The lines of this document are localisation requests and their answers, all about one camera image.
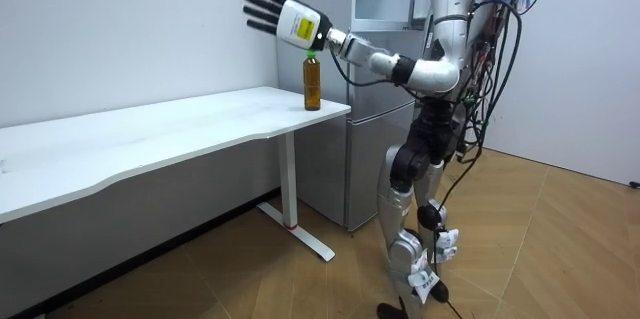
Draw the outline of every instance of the parquet floor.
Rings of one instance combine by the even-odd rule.
[[[487,152],[454,193],[442,277],[465,319],[640,318],[640,191]],[[333,261],[253,210],[47,318],[369,319],[396,304],[377,221],[347,233],[300,203],[300,223]],[[455,316],[430,301],[424,318]]]

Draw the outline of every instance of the table foot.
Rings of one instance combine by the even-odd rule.
[[[294,229],[288,229],[282,223],[282,213],[276,210],[276,208],[267,203],[262,203],[258,205],[258,209],[262,210],[265,214],[282,225],[282,227],[289,231],[289,233],[295,235],[296,238],[300,239],[309,248],[313,249],[313,251],[315,251],[318,256],[324,261],[328,262],[333,259],[334,256],[336,256],[333,250],[329,249],[328,246],[324,245],[320,240],[316,239],[313,235],[309,234],[309,232],[302,229],[300,226],[296,226]]]

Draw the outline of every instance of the brown liquid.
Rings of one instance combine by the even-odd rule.
[[[307,58],[304,71],[304,108],[320,110],[320,62],[316,58]]]

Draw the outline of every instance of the humanoid robot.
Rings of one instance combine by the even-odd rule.
[[[448,303],[448,290],[437,276],[437,263],[455,255],[458,231],[446,229],[444,203],[434,198],[446,164],[456,153],[464,154],[467,149],[463,138],[469,130],[470,113],[485,106],[468,99],[479,98],[480,91],[484,96],[492,92],[492,97],[499,97],[504,89],[496,93],[497,83],[486,88],[485,78],[491,75],[497,41],[508,25],[509,12],[518,18],[520,33],[520,18],[511,5],[514,2],[431,0],[432,15],[425,25],[425,55],[415,60],[373,47],[362,38],[334,28],[326,15],[300,1],[246,1],[262,9],[245,6],[245,13],[253,17],[247,21],[248,26],[301,49],[328,49],[338,68],[336,57],[367,67],[422,102],[421,114],[412,123],[406,142],[388,150],[380,170],[379,220],[400,309],[380,304],[377,314],[381,319],[420,319],[428,295]],[[379,82],[382,81],[349,81],[352,85]],[[477,142],[483,140],[482,132],[476,130],[472,135]],[[416,198],[419,232],[414,232],[405,229],[404,223],[417,180],[425,180],[428,189],[426,196]]]

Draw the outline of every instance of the white table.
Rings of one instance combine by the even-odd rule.
[[[0,223],[96,193],[125,178],[254,139],[278,136],[283,212],[259,208],[329,261],[297,226],[293,132],[349,113],[260,87],[0,129]]]

